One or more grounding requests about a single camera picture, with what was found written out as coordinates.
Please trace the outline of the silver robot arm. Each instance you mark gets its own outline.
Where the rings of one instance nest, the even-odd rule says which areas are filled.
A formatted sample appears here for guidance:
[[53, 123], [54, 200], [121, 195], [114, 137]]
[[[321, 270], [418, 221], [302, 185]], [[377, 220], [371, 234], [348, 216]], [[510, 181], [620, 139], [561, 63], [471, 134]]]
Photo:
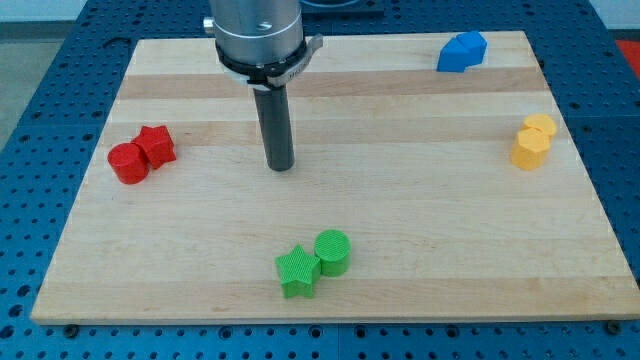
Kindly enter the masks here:
[[297, 0], [210, 0], [203, 27], [215, 37], [219, 61], [240, 82], [261, 91], [300, 75], [323, 36], [304, 35]]

